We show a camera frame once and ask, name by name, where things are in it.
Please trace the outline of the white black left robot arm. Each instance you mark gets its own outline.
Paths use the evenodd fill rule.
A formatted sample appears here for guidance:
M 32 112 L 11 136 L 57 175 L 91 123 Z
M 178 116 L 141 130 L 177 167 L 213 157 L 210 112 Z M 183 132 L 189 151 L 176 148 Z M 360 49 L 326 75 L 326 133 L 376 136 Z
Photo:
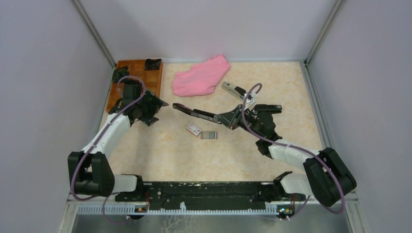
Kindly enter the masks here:
M 108 197 L 126 192 L 134 201 L 144 198 L 146 188 L 139 175 L 115 175 L 108 162 L 122 136 L 135 122 L 151 126 L 160 108 L 168 106 L 150 90 L 143 94 L 124 94 L 118 99 L 104 126 L 81 151 L 68 156 L 70 191 L 76 200 Z

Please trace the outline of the red white staple box sleeve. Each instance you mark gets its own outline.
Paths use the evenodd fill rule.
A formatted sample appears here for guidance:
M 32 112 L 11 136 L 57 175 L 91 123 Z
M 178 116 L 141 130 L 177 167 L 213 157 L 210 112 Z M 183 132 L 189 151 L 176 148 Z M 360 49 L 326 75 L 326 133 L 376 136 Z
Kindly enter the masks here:
M 198 136 L 201 134 L 202 130 L 197 127 L 196 125 L 194 125 L 193 123 L 190 123 L 187 127 L 186 127 L 187 131 L 189 131 L 191 134 L 193 134 L 194 136 Z

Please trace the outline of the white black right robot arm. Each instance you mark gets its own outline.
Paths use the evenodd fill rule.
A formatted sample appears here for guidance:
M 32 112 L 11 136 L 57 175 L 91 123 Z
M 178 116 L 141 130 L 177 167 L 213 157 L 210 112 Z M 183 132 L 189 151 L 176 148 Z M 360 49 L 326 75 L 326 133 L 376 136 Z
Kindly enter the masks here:
M 231 130 L 242 128 L 256 136 L 256 146 L 262 155 L 284 161 L 304 172 L 288 173 L 277 180 L 274 195 L 279 200 L 286 200 L 291 194 L 304 194 L 315 197 L 327 207 L 343 200 L 357 187 L 357 181 L 348 167 L 333 148 L 305 149 L 279 136 L 275 131 L 273 115 L 281 111 L 279 105 L 260 104 L 252 110 L 242 109 L 238 105 L 216 118 Z

